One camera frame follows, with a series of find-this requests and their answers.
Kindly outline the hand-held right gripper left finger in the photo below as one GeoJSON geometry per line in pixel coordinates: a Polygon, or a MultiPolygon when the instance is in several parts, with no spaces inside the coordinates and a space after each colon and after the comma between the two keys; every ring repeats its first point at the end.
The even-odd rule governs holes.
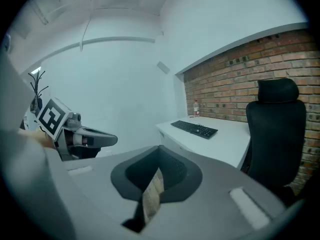
{"type": "Polygon", "coordinates": [[[157,146],[88,159],[63,162],[76,185],[73,207],[80,221],[77,237],[84,240],[159,240],[157,232],[144,232],[142,191],[127,179],[122,162],[135,162],[157,152],[157,146]]]}

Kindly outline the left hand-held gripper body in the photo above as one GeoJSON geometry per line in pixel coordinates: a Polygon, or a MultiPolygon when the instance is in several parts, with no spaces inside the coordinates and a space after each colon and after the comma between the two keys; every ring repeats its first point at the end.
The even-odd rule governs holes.
{"type": "Polygon", "coordinates": [[[36,122],[52,139],[53,147],[63,161],[78,160],[81,155],[71,151],[73,135],[82,126],[80,113],[72,111],[60,99],[53,97],[42,107],[36,122]]]}

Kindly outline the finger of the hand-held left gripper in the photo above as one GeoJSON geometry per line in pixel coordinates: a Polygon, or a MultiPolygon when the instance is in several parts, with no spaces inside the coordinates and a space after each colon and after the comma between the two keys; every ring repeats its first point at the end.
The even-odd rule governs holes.
{"type": "Polygon", "coordinates": [[[85,148],[103,148],[114,146],[118,137],[94,128],[81,126],[74,132],[74,146],[85,148]]]}
{"type": "Polygon", "coordinates": [[[83,146],[71,147],[69,152],[78,159],[91,159],[95,158],[101,151],[101,148],[87,148],[83,146]]]}

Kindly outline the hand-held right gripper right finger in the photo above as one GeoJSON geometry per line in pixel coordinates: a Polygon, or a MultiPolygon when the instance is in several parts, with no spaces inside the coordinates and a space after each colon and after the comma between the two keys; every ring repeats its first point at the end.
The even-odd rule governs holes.
{"type": "Polygon", "coordinates": [[[181,150],[202,171],[186,200],[163,203],[143,235],[153,240],[284,240],[304,205],[284,203],[239,169],[181,150]]]}

